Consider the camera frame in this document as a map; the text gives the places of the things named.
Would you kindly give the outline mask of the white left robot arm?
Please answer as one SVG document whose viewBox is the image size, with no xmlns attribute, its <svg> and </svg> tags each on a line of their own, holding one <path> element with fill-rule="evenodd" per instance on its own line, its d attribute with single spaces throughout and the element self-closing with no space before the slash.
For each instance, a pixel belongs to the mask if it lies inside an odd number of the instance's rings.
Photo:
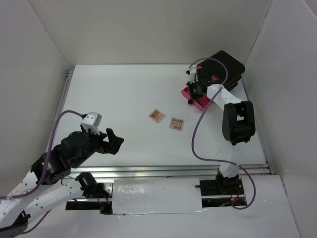
<svg viewBox="0 0 317 238">
<path fill-rule="evenodd" d="M 108 198 L 109 194 L 90 172 L 80 173 L 57 189 L 52 187 L 93 154 L 115 155 L 123 142 L 110 128 L 97 134 L 81 130 L 69 134 L 52 151 L 44 153 L 7 198 L 0 200 L 0 236 L 14 238 L 24 234 L 29 223 L 67 200 Z"/>
</svg>

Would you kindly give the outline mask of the clear nine-pan eyeshadow palette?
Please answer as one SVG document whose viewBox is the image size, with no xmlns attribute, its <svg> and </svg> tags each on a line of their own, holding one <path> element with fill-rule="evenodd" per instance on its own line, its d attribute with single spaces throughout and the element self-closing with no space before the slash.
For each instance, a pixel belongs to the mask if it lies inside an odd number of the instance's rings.
<svg viewBox="0 0 317 238">
<path fill-rule="evenodd" d="M 169 128 L 182 131 L 184 120 L 179 118 L 171 118 Z"/>
</svg>

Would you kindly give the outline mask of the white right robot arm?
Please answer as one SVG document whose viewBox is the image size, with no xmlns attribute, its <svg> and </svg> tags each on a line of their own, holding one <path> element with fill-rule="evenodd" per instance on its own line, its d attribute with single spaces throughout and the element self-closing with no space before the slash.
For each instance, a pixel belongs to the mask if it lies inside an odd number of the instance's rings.
<svg viewBox="0 0 317 238">
<path fill-rule="evenodd" d="M 206 96 L 210 99 L 204 108 L 193 132 L 191 149 L 194 156 L 200 160 L 208 161 L 199 157 L 194 149 L 194 141 L 198 126 L 211 103 L 216 103 L 223 111 L 222 135 L 228 142 L 228 153 L 226 159 L 213 159 L 220 162 L 215 178 L 216 190 L 221 194 L 227 194 L 239 183 L 239 165 L 246 143 L 255 135 L 254 108 L 251 101 L 242 101 L 232 95 L 224 84 L 229 79 L 228 70 L 225 70 L 223 82 L 213 80 L 211 72 L 207 68 L 196 69 L 194 80 L 188 82 L 191 100 Z"/>
</svg>

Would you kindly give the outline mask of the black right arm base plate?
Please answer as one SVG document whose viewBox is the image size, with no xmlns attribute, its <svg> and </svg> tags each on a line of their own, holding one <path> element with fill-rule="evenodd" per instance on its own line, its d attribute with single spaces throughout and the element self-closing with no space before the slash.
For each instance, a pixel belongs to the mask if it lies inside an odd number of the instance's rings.
<svg viewBox="0 0 317 238">
<path fill-rule="evenodd" d="M 244 195 L 242 180 L 234 185 L 220 186 L 216 179 L 200 180 L 195 188 L 199 188 L 202 198 L 221 198 Z"/>
</svg>

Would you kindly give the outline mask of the pink bottom drawer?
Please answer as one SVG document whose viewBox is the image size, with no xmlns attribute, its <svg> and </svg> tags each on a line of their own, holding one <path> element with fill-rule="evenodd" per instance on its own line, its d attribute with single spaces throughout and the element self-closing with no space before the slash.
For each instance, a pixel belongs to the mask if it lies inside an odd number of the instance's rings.
<svg viewBox="0 0 317 238">
<path fill-rule="evenodd" d="M 181 90 L 181 94 L 187 100 L 189 105 L 196 107 L 201 112 L 210 102 L 210 99 L 204 95 L 199 99 L 192 99 L 190 96 L 190 90 L 188 86 Z"/>
</svg>

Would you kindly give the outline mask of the square brown eyeshadow palette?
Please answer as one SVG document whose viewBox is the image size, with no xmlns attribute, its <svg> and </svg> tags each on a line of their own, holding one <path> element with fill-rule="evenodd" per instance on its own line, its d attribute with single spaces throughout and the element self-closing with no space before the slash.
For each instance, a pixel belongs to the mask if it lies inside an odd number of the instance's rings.
<svg viewBox="0 0 317 238">
<path fill-rule="evenodd" d="M 165 114 L 161 112 L 159 109 L 154 109 L 149 115 L 149 118 L 156 123 L 159 123 L 164 117 Z"/>
</svg>

